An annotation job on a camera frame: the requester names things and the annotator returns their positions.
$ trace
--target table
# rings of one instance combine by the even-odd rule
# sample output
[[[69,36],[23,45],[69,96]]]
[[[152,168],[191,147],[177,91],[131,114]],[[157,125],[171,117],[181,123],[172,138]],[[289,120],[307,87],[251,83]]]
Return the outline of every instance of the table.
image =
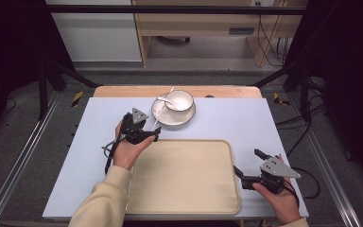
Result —
[[[305,7],[307,0],[132,0],[134,6],[228,6],[255,7]],[[258,15],[191,15],[191,14],[144,14],[135,13],[137,36],[143,65],[147,65],[150,37],[152,36],[244,36],[258,67],[263,66],[271,46],[267,39],[293,38],[302,19],[301,15],[263,15],[262,28]]]
[[[46,218],[66,218],[72,215],[69,211],[76,209],[79,202],[88,196],[91,191],[92,185],[102,178],[103,155],[98,157],[92,157],[91,153],[81,153],[84,150],[96,149],[99,145],[102,145],[102,141],[108,141],[112,138],[113,125],[107,124],[107,120],[103,119],[113,119],[121,117],[123,112],[119,112],[120,109],[123,111],[131,109],[133,105],[145,109],[150,109],[150,101],[152,97],[167,93],[171,88],[175,90],[185,90],[190,92],[195,97],[195,102],[200,109],[196,112],[196,116],[188,123],[187,126],[183,126],[178,130],[167,129],[163,127],[161,133],[161,138],[163,139],[224,139],[228,141],[232,148],[234,155],[234,163],[238,166],[246,175],[259,175],[259,166],[263,163],[261,159],[253,154],[254,148],[263,148],[263,151],[270,155],[275,155],[281,153],[286,163],[288,160],[285,157],[283,151],[283,146],[280,141],[279,135],[274,126],[270,111],[268,109],[268,104],[265,99],[262,98],[261,93],[258,88],[255,87],[238,87],[238,86],[103,86],[98,87],[95,90],[93,99],[90,99],[89,105],[87,106],[84,116],[81,119],[78,132],[75,136],[72,147],[69,150],[68,156],[63,164],[62,171],[58,177],[57,184],[60,184],[61,191],[55,188],[51,194],[50,201],[45,208],[44,217]],[[217,98],[205,98],[205,96],[215,96]],[[231,117],[230,119],[225,119],[227,122],[232,121],[233,127],[221,127],[221,124],[213,124],[213,122],[218,122],[219,118],[223,119],[221,114],[213,114],[214,110],[218,110],[218,107],[229,105],[230,107],[240,107],[241,113],[236,113],[237,117]],[[225,114],[230,114],[235,112],[235,108],[222,110]],[[208,119],[202,121],[202,117],[205,116]],[[240,119],[241,123],[237,124],[236,119]],[[153,119],[150,119],[146,123],[146,127],[150,129],[153,125]],[[100,136],[95,136],[91,138],[91,134],[97,134],[97,130]],[[247,135],[250,136],[249,143],[247,143]],[[83,144],[86,140],[85,136],[89,137],[89,142]],[[78,160],[78,157],[86,157],[84,160]],[[71,163],[77,162],[80,165],[72,165]],[[293,180],[293,185],[297,188],[297,183]],[[66,194],[66,188],[69,185],[78,188],[78,192],[72,192],[71,195]],[[244,190],[241,188],[241,183],[238,181],[238,189],[241,200],[241,208],[234,215],[187,215],[187,214],[177,214],[177,215],[143,215],[126,214],[125,219],[129,220],[172,220],[172,219],[242,219],[242,218],[271,218],[274,214],[268,205],[268,203],[255,191]],[[298,191],[298,196],[301,198],[301,215],[308,217],[308,212],[306,210],[305,204],[303,203],[300,190]],[[63,216],[63,212],[58,212],[58,209],[66,211]]]

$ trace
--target floor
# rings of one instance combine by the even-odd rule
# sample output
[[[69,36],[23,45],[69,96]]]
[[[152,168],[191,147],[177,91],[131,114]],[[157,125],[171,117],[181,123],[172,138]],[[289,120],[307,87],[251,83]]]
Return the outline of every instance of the floor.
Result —
[[[278,64],[271,55],[269,61]],[[77,62],[76,66],[81,75],[103,84],[197,85],[250,85],[280,68],[268,63],[256,67],[245,39],[238,37],[192,38],[188,44],[183,40],[156,38],[151,44],[147,67],[138,62]],[[52,226],[66,225],[43,219],[41,214],[94,89],[71,78],[65,79],[68,85],[64,92],[54,92],[48,87],[51,100],[57,103],[43,129],[38,128],[37,121],[38,84],[29,84],[10,94],[7,112],[0,120],[0,190],[3,190],[0,200],[4,204],[0,206],[0,226],[26,226],[26,223],[41,226],[41,222]],[[261,92],[268,100],[274,121],[280,123],[277,124],[279,134],[288,152],[303,135],[305,122],[281,123],[300,115],[297,112],[299,91],[285,93],[282,89],[284,79],[274,80],[261,88]],[[71,107],[79,91],[83,92],[83,98],[77,107]],[[274,101],[275,93],[280,102]],[[360,163],[346,160],[344,146],[321,106],[319,94],[311,91],[310,97],[314,110],[310,130],[289,156],[293,166],[305,169],[320,184],[320,194],[310,199],[317,192],[317,184],[310,175],[302,173],[299,186],[308,198],[305,199],[310,214],[308,222],[311,226],[363,226],[363,168]],[[29,149],[25,145],[35,130],[43,133],[33,138],[37,143],[27,156],[23,151]],[[14,176],[11,172],[14,166],[21,166],[16,161],[22,155],[26,159],[19,170],[21,177],[8,178]],[[258,223],[259,220],[248,220],[246,226],[258,226]]]

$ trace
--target person's right hand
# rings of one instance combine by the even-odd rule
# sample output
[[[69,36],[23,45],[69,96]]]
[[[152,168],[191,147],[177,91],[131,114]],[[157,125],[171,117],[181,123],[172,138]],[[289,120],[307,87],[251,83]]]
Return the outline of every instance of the person's right hand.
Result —
[[[285,186],[293,189],[289,183],[285,182]],[[269,202],[276,218],[282,224],[288,224],[301,218],[296,198],[287,190],[283,190],[280,194],[275,195],[259,183],[253,183],[252,186]]]

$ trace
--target white cabinet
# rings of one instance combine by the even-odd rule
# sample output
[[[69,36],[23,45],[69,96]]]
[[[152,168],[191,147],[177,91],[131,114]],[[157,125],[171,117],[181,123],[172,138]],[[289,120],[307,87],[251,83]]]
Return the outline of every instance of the white cabinet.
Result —
[[[130,0],[46,0],[48,5],[130,5]],[[131,13],[53,13],[72,61],[141,61]]]

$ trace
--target aluminum rail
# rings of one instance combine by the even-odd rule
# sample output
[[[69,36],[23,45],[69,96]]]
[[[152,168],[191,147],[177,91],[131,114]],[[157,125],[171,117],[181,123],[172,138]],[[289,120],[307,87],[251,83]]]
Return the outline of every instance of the aluminum rail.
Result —
[[[24,5],[20,9],[46,10],[52,13],[164,13],[164,14],[255,14],[308,15],[327,13],[324,9],[221,6],[127,6],[127,5]]]
[[[16,184],[19,182],[22,173],[26,168],[28,160],[30,159],[32,153],[34,152],[34,149],[37,146],[38,141],[40,140],[43,131],[45,130],[45,127],[59,102],[60,96],[61,92],[54,92],[54,94],[52,95],[49,103],[48,112],[46,113],[46,115],[42,120],[39,120],[37,122],[34,131],[31,133],[30,137],[28,138],[26,145],[24,146],[22,152],[19,155],[19,158],[14,164],[14,167],[12,168],[6,181],[2,185],[0,189],[0,215],[2,214],[7,202],[9,201],[9,198],[13,193]]]
[[[292,104],[296,113],[300,115],[301,112],[297,95],[292,95],[290,93],[287,93],[287,95],[289,96],[289,99],[292,100]],[[341,186],[335,171],[332,169],[332,165],[329,164],[328,159],[324,155],[320,146],[320,142],[317,140],[315,133],[311,129],[308,131],[307,138],[308,144],[311,147],[312,153],[314,154],[314,158],[318,164],[318,167],[320,168],[320,173],[322,174],[323,179],[329,188],[329,192],[335,201],[338,212],[340,213],[344,224],[348,227],[360,227],[361,223],[358,219],[358,216],[356,215],[349,198],[344,192],[344,189]]]

